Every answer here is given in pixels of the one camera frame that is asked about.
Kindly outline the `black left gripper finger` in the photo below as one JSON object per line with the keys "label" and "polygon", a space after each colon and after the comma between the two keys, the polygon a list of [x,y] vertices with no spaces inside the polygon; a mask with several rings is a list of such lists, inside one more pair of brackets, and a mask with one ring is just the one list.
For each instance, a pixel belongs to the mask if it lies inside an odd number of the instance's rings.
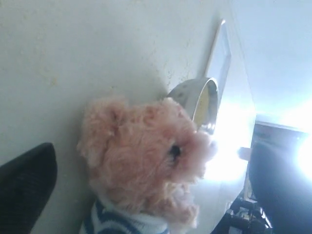
{"label": "black left gripper finger", "polygon": [[52,143],[42,143],[0,167],[0,232],[29,234],[56,184]]}

